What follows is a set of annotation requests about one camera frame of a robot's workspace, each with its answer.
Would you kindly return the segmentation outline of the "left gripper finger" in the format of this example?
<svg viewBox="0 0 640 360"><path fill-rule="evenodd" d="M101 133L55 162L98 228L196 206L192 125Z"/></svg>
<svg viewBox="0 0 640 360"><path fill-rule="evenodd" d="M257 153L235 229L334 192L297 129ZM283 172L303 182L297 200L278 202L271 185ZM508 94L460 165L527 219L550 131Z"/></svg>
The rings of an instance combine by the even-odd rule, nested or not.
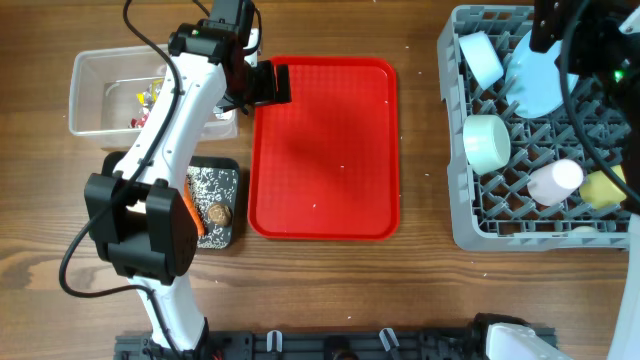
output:
<svg viewBox="0 0 640 360"><path fill-rule="evenodd" d="M276 66L277 90L275 100L278 104L286 104L292 101L289 67L286 64Z"/></svg>
<svg viewBox="0 0 640 360"><path fill-rule="evenodd" d="M260 61L255 68L254 104L265 106L276 98L276 75L270 60Z"/></svg>

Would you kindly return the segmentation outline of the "light blue plate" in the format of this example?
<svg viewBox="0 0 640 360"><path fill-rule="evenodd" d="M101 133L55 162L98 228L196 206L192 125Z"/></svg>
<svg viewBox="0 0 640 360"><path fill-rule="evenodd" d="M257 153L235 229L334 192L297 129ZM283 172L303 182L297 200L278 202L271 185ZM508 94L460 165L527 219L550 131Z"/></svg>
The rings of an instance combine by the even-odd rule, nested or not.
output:
<svg viewBox="0 0 640 360"><path fill-rule="evenodd" d="M506 81L513 81L506 92L509 105L518 103L515 114L521 118L540 118L563 104L560 75L555 64L561 41L545 53L530 49L532 31L518 43L507 67Z"/></svg>

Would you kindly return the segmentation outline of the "yellow foil wrapper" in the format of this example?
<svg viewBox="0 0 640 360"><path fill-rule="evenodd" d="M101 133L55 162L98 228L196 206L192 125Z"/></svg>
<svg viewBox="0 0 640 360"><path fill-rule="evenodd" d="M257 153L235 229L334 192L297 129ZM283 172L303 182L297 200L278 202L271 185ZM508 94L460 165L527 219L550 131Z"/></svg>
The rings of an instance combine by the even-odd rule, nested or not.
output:
<svg viewBox="0 0 640 360"><path fill-rule="evenodd" d="M136 98L138 102L145 108L151 109L160 95L164 80L156 79L146 88L145 91L138 93Z"/></svg>

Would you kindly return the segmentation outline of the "white rice grains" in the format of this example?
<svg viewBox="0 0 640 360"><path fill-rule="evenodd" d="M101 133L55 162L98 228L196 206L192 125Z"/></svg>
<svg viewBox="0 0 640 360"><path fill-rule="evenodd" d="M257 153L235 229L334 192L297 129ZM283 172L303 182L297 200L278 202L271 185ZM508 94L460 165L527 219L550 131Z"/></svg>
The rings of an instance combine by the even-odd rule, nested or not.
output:
<svg viewBox="0 0 640 360"><path fill-rule="evenodd" d="M234 169L190 166L186 180L199 216L205 227L205 235L198 236L197 247L223 249L232 238L233 212L237 198L239 174ZM227 227L213 224L207 216L208 208L216 202L224 203L232 212L232 222Z"/></svg>

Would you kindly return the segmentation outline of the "light blue bowl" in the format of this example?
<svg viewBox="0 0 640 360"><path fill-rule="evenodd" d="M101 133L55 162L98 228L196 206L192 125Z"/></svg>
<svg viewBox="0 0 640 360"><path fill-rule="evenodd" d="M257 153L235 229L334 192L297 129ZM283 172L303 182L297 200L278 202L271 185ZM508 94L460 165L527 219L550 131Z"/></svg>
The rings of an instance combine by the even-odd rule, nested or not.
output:
<svg viewBox="0 0 640 360"><path fill-rule="evenodd" d="M504 68L490 41L481 31L459 38L461 51L478 85L487 90L504 75Z"/></svg>

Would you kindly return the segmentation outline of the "orange carrot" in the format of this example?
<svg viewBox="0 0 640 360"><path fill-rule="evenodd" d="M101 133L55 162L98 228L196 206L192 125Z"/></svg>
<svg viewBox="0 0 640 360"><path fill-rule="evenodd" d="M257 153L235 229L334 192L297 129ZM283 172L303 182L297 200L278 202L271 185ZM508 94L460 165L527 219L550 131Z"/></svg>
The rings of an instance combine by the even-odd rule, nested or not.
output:
<svg viewBox="0 0 640 360"><path fill-rule="evenodd" d="M205 235L205 227L204 224L199 216L199 213L196 209L196 206L192 200L191 197L191 193L189 190L189 182L188 180L185 180L184 183L184 190L183 190L183 201L185 203L185 206L187 207L187 210L189 212L189 214L191 215L192 220L195 223L196 229L197 229L197 234L199 237L202 237Z"/></svg>

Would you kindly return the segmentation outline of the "yellow cup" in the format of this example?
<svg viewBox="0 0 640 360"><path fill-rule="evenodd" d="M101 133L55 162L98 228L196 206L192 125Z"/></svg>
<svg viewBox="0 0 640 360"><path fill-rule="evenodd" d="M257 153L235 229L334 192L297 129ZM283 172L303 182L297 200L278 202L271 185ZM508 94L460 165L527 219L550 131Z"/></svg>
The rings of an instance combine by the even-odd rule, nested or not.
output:
<svg viewBox="0 0 640 360"><path fill-rule="evenodd" d="M619 205L627 199L627 195L603 171L590 173L579 188L579 194L594 210Z"/></svg>

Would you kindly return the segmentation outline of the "pink cup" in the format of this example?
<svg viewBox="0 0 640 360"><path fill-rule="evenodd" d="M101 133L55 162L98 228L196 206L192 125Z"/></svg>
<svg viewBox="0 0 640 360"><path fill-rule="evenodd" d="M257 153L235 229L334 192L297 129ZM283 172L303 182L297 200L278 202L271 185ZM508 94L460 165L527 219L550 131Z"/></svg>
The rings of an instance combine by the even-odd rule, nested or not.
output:
<svg viewBox="0 0 640 360"><path fill-rule="evenodd" d="M550 207L564 201L583 181L584 173L578 163L560 159L532 172L527 190L534 201Z"/></svg>

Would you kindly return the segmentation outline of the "white plastic spoon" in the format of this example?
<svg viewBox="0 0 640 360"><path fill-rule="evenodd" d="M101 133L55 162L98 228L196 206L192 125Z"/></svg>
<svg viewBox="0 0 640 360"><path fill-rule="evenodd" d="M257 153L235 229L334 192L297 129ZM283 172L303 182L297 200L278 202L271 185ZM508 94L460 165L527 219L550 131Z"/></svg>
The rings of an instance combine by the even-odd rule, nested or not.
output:
<svg viewBox="0 0 640 360"><path fill-rule="evenodd" d="M571 233L593 234L593 233L599 233L599 230L592 226L578 226L573 230L571 230Z"/></svg>

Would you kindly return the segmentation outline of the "red snack wrapper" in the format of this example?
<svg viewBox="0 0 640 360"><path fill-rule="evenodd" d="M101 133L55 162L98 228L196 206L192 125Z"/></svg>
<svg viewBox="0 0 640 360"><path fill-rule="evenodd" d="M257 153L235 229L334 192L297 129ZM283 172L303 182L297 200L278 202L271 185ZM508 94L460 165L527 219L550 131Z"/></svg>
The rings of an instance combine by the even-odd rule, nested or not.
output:
<svg viewBox="0 0 640 360"><path fill-rule="evenodd" d="M143 114L140 118L132 118L129 124L130 128L143 128L148 119L148 114Z"/></svg>

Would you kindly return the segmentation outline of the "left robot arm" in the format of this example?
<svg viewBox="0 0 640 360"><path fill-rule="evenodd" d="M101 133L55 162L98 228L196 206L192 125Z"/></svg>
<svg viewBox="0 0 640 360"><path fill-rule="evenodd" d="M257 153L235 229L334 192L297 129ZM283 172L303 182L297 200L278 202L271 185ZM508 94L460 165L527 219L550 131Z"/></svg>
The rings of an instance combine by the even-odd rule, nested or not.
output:
<svg viewBox="0 0 640 360"><path fill-rule="evenodd" d="M184 23L158 55L166 75L146 124L108 174L84 190L89 220L63 260L89 236L99 258L128 279L152 322L146 355L204 359L209 327L195 303L188 270L197 226L184 201L187 170L215 108L245 110L291 100L289 71L269 60L250 65L249 42L261 15L251 1L217 1L205 18Z"/></svg>

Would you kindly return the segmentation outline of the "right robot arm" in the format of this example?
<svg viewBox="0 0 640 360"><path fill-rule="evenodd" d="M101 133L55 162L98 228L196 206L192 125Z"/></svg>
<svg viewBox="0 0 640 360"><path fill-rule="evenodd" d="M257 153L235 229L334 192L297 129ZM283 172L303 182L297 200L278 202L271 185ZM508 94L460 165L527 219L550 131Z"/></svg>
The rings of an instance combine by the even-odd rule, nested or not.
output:
<svg viewBox="0 0 640 360"><path fill-rule="evenodd" d="M627 249L609 355L637 358L637 3L459 6L437 51L456 244L471 251Z"/></svg>

